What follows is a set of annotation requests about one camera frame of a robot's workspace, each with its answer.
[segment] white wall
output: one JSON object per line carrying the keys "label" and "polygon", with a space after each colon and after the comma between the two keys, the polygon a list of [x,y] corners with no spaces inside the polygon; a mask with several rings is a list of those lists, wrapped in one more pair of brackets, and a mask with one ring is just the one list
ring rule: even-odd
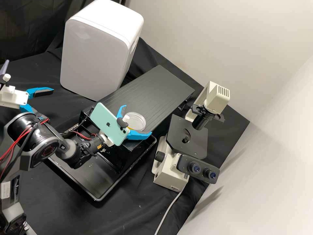
{"label": "white wall", "polygon": [[231,90],[251,119],[313,54],[309,0],[128,0],[142,38],[196,81]]}
{"label": "white wall", "polygon": [[249,124],[179,235],[312,234],[313,57]]}

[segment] table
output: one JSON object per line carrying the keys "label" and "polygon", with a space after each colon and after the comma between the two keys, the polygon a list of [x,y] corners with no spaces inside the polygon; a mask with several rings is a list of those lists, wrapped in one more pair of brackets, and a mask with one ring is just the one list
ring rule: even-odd
{"label": "table", "polygon": [[[36,86],[55,89],[51,96],[34,98],[29,103],[51,118],[58,131],[64,131],[78,121],[82,109],[94,102],[61,87],[59,83],[61,49],[11,62],[8,73],[10,85],[18,90]],[[175,76],[195,89],[187,103],[190,106],[202,86],[167,59],[139,40],[129,72],[123,82],[142,75],[161,64]],[[176,115],[184,115],[176,109]],[[18,110],[0,107],[0,128]],[[208,123],[210,153],[206,161],[220,167],[249,121],[227,106],[223,112],[227,121]],[[159,137],[167,132],[170,117],[153,132]],[[21,204],[27,220],[38,234],[154,234],[162,216],[177,193],[153,183],[151,168],[156,146],[121,180],[119,185],[100,203],[86,197],[63,175],[40,164],[22,174]],[[165,219],[160,234],[176,234],[187,219],[207,184],[190,178],[180,198]]]}

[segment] white cable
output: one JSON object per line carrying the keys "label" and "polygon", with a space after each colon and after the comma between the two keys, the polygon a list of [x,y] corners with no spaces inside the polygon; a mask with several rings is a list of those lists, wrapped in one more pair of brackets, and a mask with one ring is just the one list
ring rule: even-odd
{"label": "white cable", "polygon": [[179,194],[177,194],[177,196],[174,198],[174,200],[172,201],[172,203],[171,203],[171,204],[169,205],[169,207],[167,208],[167,210],[166,210],[166,212],[165,212],[165,214],[164,214],[164,216],[163,216],[163,218],[162,218],[162,220],[161,220],[161,222],[160,222],[158,228],[156,229],[156,232],[155,232],[154,235],[157,235],[157,233],[159,232],[159,230],[160,230],[160,228],[161,228],[161,226],[162,226],[162,224],[163,224],[163,222],[164,222],[164,220],[165,220],[165,217],[166,217],[167,213],[170,211],[170,208],[172,207],[172,205],[176,202],[176,200],[177,200],[177,199],[179,198],[179,196],[182,194],[182,192],[183,192],[185,186],[184,186],[183,189],[179,192]]}

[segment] black cloth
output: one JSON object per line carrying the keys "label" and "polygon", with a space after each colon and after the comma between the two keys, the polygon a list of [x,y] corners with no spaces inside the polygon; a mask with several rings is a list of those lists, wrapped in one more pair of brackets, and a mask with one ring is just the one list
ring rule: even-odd
{"label": "black cloth", "polygon": [[[11,85],[18,90],[37,86],[55,89],[51,96],[34,98],[29,103],[51,118],[51,124],[64,131],[78,121],[82,109],[94,102],[61,87],[59,82],[61,51],[44,53],[9,64]],[[202,86],[183,73],[167,59],[139,40],[129,72],[123,84],[161,64],[196,91],[187,105],[199,95]],[[175,114],[184,115],[178,109]],[[2,128],[19,111],[0,107]],[[220,167],[234,142],[248,125],[248,120],[227,106],[227,122],[220,129],[211,128],[210,158],[206,161]],[[165,134],[170,117],[165,119],[153,135]],[[28,223],[38,234],[154,234],[167,207],[177,193],[153,183],[151,173],[156,146],[142,158],[110,194],[95,203],[66,177],[40,164],[22,174],[21,204]],[[173,205],[159,234],[176,234],[207,188],[207,184],[190,178],[185,190]]]}
{"label": "black cloth", "polygon": [[16,60],[44,52],[64,28],[71,2],[0,1],[0,60]]}

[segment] microscope stage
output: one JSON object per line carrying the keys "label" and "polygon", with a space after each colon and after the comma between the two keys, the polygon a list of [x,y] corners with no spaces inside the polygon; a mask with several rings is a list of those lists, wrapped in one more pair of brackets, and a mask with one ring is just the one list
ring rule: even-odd
{"label": "microscope stage", "polygon": [[207,156],[208,129],[196,130],[192,122],[173,114],[166,142],[178,153],[203,159]]}

